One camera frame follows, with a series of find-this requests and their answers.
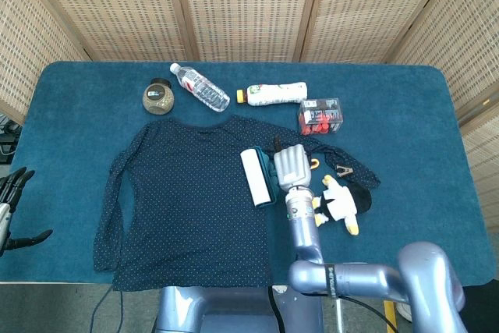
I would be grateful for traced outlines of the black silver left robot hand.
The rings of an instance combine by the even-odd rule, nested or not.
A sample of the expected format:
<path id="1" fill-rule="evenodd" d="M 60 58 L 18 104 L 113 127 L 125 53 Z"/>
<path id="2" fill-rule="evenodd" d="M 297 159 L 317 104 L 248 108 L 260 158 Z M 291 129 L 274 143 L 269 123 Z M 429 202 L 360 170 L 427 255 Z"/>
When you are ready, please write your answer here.
<path id="1" fill-rule="evenodd" d="M 11 237 L 12 216 L 16 212 L 26 183 L 34 174 L 34 170 L 27 170 L 26 167 L 22 167 L 7 176 L 1 177 L 1 256 L 5 251 L 36 246 L 44 242 L 53 233 L 53 230 L 49 229 L 31 238 L 13 239 Z"/>

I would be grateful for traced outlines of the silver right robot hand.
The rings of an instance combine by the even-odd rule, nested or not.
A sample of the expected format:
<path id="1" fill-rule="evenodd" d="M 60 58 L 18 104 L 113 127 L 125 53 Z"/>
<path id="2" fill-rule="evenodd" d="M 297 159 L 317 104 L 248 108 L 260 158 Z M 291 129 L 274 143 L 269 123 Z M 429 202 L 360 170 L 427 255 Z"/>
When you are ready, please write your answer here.
<path id="1" fill-rule="evenodd" d="M 310 163 L 302 144 L 283 148 L 274 154 L 274 167 L 280 188 L 288 192 L 296 187 L 308 188 L 311 181 Z"/>

